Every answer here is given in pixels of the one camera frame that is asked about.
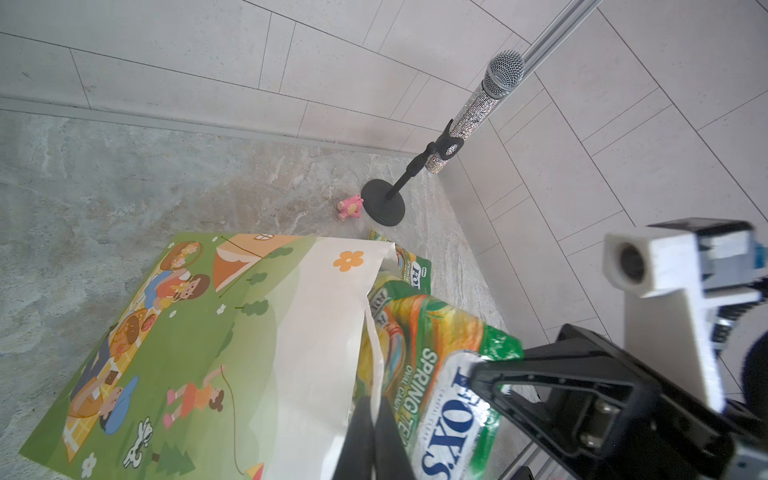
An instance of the microphone head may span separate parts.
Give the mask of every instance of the microphone head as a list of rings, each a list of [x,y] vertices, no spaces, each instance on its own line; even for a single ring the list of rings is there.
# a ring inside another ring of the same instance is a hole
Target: microphone head
[[[489,97],[498,100],[515,89],[523,73],[523,57],[514,50],[505,50],[488,64],[482,81],[483,90]]]

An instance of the pink toy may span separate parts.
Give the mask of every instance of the pink toy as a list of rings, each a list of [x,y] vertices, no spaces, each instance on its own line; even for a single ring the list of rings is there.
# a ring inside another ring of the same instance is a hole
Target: pink toy
[[[339,209],[339,220],[344,221],[347,217],[352,216],[360,218],[360,211],[362,210],[362,198],[359,195],[347,198],[340,201],[336,208]]]

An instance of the gray floor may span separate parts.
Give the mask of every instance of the gray floor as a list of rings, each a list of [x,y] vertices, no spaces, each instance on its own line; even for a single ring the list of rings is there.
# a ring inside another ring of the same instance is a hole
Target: gray floor
[[[375,224],[334,205],[407,161],[0,111],[0,478],[51,478],[16,452],[174,233],[364,238]],[[432,260],[434,295],[504,328],[438,179],[404,194],[406,218],[380,231]]]

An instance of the microphone stand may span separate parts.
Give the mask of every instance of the microphone stand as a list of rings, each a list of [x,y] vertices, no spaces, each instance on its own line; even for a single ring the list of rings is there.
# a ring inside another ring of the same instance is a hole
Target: microphone stand
[[[464,140],[458,137],[451,137],[449,133],[452,123],[453,120],[451,119],[437,141],[429,142],[427,148],[411,160],[411,163],[406,167],[406,172],[394,185],[380,178],[371,180],[363,185],[360,191],[362,207],[366,209],[367,214],[375,222],[385,227],[394,227],[400,223],[406,215],[406,202],[402,199],[400,189],[408,183],[408,180],[411,180],[424,168],[432,154],[439,153],[441,158],[448,160],[461,149],[464,145]]]

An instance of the white flower illustration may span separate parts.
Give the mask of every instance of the white flower illustration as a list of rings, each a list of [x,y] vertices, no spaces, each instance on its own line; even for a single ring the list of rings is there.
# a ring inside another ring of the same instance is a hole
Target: white flower illustration
[[[91,455],[83,461],[83,474],[80,475],[81,478],[90,478],[95,466],[96,457],[94,456],[94,453],[91,452]]]

